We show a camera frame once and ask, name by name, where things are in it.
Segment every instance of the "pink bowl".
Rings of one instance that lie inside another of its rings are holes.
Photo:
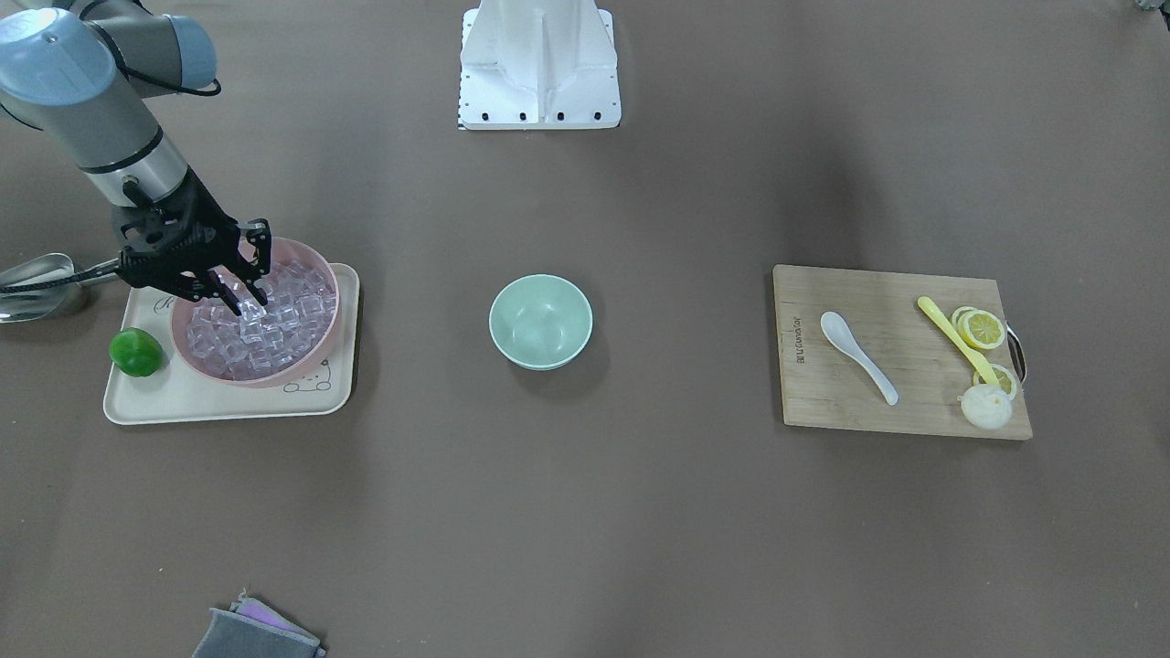
[[[337,275],[333,273],[333,268],[329,266],[329,261],[322,258],[316,251],[314,251],[308,245],[302,245],[296,240],[288,240],[285,238],[273,238],[273,262],[288,263],[294,260],[301,261],[305,267],[310,269],[319,270],[325,275],[329,281],[329,287],[338,293],[337,289]],[[232,281],[235,276],[222,268],[216,268],[216,273],[223,277],[225,281]],[[243,382],[236,382],[235,379],[225,379],[221,377],[213,377],[195,365],[194,357],[190,354],[190,345],[187,345],[187,327],[191,325],[191,314],[193,313],[195,304],[187,300],[177,299],[174,300],[174,308],[171,310],[171,338],[174,341],[176,351],[183,358],[184,363],[191,366],[192,370],[199,375],[206,377],[212,382],[218,382],[220,384],[228,384],[232,386],[241,386],[245,389],[267,389],[269,386],[282,386],[290,382],[295,382],[307,375],[321,359],[332,352],[333,347],[337,345],[337,341],[340,338],[340,323],[337,321],[337,316],[340,311],[340,306],[343,300],[340,295],[337,299],[337,309],[333,310],[333,316],[329,320],[329,327],[325,329],[324,336],[321,341],[314,345],[309,354],[301,357],[300,361],[292,365],[281,370],[275,375],[269,375],[268,377],[260,377],[257,379],[246,379]]]

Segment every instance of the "yellow knife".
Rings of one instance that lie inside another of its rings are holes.
[[[972,350],[966,343],[963,342],[963,338],[958,337],[958,331],[951,327],[950,321],[947,320],[947,316],[943,315],[942,309],[938,308],[938,304],[936,304],[934,300],[927,296],[918,297],[918,308],[922,309],[922,313],[927,314],[927,317],[935,323],[935,327],[938,327],[943,334],[947,334],[947,337],[950,338],[951,342],[955,343],[955,347],[958,348],[958,351],[971,362],[971,365],[975,366],[976,372],[979,373],[979,377],[982,377],[984,382],[999,385],[999,379],[996,378],[996,371],[991,369],[991,364],[987,363],[987,358]]]

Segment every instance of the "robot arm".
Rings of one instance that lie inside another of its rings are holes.
[[[213,272],[223,266],[267,303],[256,286],[269,269],[267,221],[243,232],[256,247],[245,259],[239,224],[142,101],[214,83],[206,33],[190,19],[153,16],[131,0],[53,5],[0,21],[0,108],[50,135],[113,206],[118,275],[136,288],[192,301],[220,297],[239,313],[235,295]]]

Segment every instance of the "white plastic mount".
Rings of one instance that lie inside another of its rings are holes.
[[[463,14],[459,128],[581,130],[621,121],[613,16],[593,0],[482,0]]]

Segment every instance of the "mint green ceramic bowl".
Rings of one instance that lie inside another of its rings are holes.
[[[496,348],[516,365],[552,370],[585,349],[593,334],[593,308],[569,281],[531,274],[500,290],[488,328]]]

